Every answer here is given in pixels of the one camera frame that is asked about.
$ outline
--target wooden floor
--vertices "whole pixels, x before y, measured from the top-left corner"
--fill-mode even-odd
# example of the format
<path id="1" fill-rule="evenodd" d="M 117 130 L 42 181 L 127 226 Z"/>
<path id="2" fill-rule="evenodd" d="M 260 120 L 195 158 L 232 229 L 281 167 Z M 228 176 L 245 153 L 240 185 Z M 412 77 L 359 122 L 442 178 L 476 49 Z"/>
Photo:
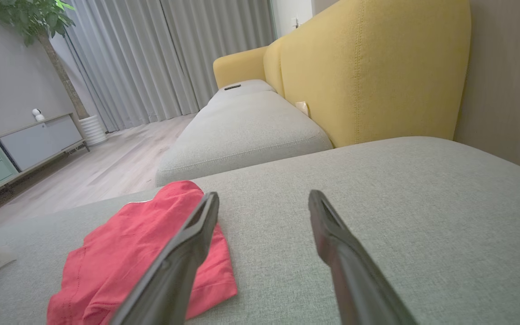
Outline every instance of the wooden floor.
<path id="1" fill-rule="evenodd" d="M 195 115 L 118 131 L 108 141 L 46 165 L 0 192 L 0 227 L 153 189 L 157 164 Z"/>

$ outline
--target curtain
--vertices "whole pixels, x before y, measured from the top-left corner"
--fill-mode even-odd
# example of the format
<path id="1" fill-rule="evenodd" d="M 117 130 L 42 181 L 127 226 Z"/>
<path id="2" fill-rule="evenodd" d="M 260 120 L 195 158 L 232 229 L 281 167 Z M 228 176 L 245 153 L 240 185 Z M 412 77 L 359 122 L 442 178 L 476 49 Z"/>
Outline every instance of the curtain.
<path id="1" fill-rule="evenodd" d="M 213 61 L 273 41 L 269 0 L 71 0 L 67 41 L 109 131 L 197 113 Z"/>

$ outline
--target potted plant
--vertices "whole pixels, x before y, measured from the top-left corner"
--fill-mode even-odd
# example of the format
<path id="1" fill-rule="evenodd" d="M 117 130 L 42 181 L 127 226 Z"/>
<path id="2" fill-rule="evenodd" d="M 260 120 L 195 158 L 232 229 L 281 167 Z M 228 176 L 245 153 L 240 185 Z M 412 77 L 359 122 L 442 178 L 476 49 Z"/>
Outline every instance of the potted plant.
<path id="1" fill-rule="evenodd" d="M 65 36 L 65 28 L 74 25 L 74 21 L 65 14 L 66 9 L 74 10 L 74 7 L 61 0 L 0 0 L 0 22 L 13 27 L 23 37 L 26 46 L 30 46 L 35 40 L 41 43 L 70 96 L 88 144 L 98 144 L 107 139 L 99 121 L 96 116 L 90 117 L 85 110 L 49 40 L 56 33 Z"/>

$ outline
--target red garment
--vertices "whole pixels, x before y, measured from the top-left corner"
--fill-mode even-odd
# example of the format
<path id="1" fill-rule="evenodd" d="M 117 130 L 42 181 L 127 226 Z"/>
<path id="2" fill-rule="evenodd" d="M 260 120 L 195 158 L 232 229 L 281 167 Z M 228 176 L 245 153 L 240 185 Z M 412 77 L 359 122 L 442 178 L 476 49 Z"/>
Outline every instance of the red garment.
<path id="1" fill-rule="evenodd" d="M 191 181 L 161 189 L 151 201 L 126 204 L 68 254 L 61 290 L 47 307 L 48 324 L 107 324 L 148 267 L 180 230 L 204 194 Z M 198 268 L 186 318 L 237 293 L 228 245 L 219 225 Z"/>

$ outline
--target white ribbed planter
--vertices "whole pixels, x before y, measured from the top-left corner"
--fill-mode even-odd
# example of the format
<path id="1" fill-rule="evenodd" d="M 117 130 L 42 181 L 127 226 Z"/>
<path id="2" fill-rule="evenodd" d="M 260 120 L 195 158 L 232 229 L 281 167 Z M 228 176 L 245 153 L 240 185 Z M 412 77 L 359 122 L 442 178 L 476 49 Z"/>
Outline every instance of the white ribbed planter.
<path id="1" fill-rule="evenodd" d="M 96 115 L 80 120 L 80 124 L 85 132 L 85 142 L 88 146 L 95 146 L 107 141 L 107 136 Z"/>

